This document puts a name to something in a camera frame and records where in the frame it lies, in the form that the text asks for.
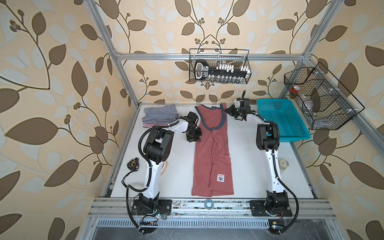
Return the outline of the blue striped tank top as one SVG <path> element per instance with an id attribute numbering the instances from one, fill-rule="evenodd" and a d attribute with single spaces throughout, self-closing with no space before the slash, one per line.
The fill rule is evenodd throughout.
<path id="1" fill-rule="evenodd" d="M 145 108 L 144 113 L 145 116 L 142 118 L 142 123 L 147 128 L 172 124 L 179 117 L 174 104 Z"/>

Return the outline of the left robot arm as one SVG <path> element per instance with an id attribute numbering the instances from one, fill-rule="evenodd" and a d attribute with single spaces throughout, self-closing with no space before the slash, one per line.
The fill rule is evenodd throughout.
<path id="1" fill-rule="evenodd" d="M 126 188 L 126 207 L 128 216 L 139 233 L 153 232 L 159 220 L 172 211 L 172 200 L 160 198 L 160 177 L 168 159 L 174 135 L 185 134 L 188 142 L 199 142 L 202 130 L 198 127 L 199 117 L 193 112 L 178 117 L 168 125 L 158 125 L 146 130 L 139 138 L 138 151 L 146 161 L 146 182 L 142 189 L 126 183 L 126 178 L 139 170 L 139 165 L 131 160 L 130 172 L 122 179 Z"/>

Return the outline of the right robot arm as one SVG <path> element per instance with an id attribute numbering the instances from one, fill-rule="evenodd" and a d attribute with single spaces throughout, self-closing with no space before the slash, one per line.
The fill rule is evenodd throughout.
<path id="1" fill-rule="evenodd" d="M 285 225 L 270 222 L 268 231 L 273 235 L 282 235 L 296 221 L 299 214 L 299 200 L 295 193 L 282 181 L 281 172 L 278 169 L 278 148 L 280 146 L 280 131 L 278 125 L 272 121 L 266 121 L 251 109 L 250 99 L 245 97 L 237 98 L 235 103 L 226 109 L 226 113 L 235 120 L 247 121 L 257 126 L 256 145 L 261 151 L 266 161 L 267 177 L 269 178 L 269 188 L 267 197 L 264 201 L 250 201 L 252 215 L 258 217 L 279 217 L 284 215 L 293 217 Z"/>

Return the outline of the maroon tank top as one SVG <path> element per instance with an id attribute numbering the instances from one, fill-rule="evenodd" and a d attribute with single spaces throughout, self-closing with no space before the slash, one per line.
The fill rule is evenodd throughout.
<path id="1" fill-rule="evenodd" d="M 202 136 L 195 147 L 192 195 L 200 197 L 233 195 L 227 106 L 199 105 L 195 109 L 199 114 Z"/>

